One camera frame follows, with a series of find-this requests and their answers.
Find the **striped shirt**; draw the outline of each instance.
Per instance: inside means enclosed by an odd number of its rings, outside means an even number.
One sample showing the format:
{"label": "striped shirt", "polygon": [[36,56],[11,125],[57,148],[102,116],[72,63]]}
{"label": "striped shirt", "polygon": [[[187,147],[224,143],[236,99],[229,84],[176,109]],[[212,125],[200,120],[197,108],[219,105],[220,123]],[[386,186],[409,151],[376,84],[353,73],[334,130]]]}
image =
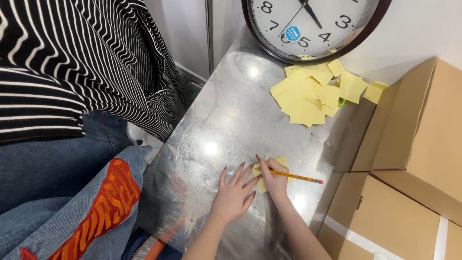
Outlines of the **striped shirt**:
{"label": "striped shirt", "polygon": [[165,142],[191,103],[142,0],[0,1],[0,145],[82,137],[94,109]]}

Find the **pencil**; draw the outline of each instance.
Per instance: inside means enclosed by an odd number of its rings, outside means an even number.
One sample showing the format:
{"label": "pencil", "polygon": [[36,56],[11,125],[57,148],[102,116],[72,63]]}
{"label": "pencil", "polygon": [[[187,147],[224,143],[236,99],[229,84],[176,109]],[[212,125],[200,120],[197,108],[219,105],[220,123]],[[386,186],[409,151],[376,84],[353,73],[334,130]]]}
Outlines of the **pencil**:
{"label": "pencil", "polygon": [[311,181],[311,182],[314,182],[314,183],[324,184],[323,180],[312,179],[312,178],[298,176],[298,175],[290,174],[290,173],[276,172],[276,171],[273,171],[273,170],[269,170],[269,172],[271,172],[271,174],[282,175],[282,176],[291,177],[291,178],[298,179],[298,180],[306,180],[306,181]]}

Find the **metal pole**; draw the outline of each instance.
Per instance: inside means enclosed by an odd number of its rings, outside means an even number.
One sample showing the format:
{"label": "metal pole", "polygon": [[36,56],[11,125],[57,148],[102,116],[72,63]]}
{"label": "metal pole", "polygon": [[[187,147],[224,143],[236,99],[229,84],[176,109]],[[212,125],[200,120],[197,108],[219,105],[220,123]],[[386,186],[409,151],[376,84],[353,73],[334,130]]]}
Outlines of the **metal pole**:
{"label": "metal pole", "polygon": [[208,70],[212,75],[213,66],[213,0],[205,0],[205,11],[207,15],[207,45],[208,45]]}

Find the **clock hand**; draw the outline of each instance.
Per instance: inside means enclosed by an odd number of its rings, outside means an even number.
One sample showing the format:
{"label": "clock hand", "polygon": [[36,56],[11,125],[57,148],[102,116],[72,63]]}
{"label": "clock hand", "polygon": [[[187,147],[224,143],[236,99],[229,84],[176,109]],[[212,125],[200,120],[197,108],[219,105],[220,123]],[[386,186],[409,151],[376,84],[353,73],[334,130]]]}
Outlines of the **clock hand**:
{"label": "clock hand", "polygon": [[305,7],[305,10],[311,15],[313,20],[318,25],[319,29],[322,29],[322,26],[319,23],[319,20],[317,19],[315,13],[313,12],[313,9],[311,9],[310,5],[308,4],[308,0],[299,0],[299,1],[300,1],[300,3],[302,3],[303,7]]}
{"label": "clock hand", "polygon": [[284,29],[282,30],[282,32],[278,35],[278,37],[281,36],[281,34],[286,30],[287,26],[289,26],[289,24],[290,24],[290,23],[292,22],[292,20],[297,16],[298,12],[300,12],[300,10],[301,10],[302,8],[303,8],[303,6],[300,7],[300,9],[297,11],[297,13],[292,17],[292,19],[290,20],[290,22],[284,27]]}

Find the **stainless steel table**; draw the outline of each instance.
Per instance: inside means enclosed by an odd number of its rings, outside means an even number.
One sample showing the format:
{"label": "stainless steel table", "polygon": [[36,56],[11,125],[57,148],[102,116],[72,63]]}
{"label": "stainless steel table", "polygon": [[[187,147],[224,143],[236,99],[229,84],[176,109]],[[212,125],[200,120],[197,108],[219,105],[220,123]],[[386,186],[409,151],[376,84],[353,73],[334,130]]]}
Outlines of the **stainless steel table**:
{"label": "stainless steel table", "polygon": [[[290,200],[317,235],[342,173],[351,170],[375,104],[346,103],[325,125],[305,128],[269,93],[288,66],[265,53],[245,27],[144,174],[137,224],[180,252],[198,234],[218,190],[242,161],[284,156],[295,180]],[[230,224],[217,259],[291,259],[284,226],[268,193]]]}

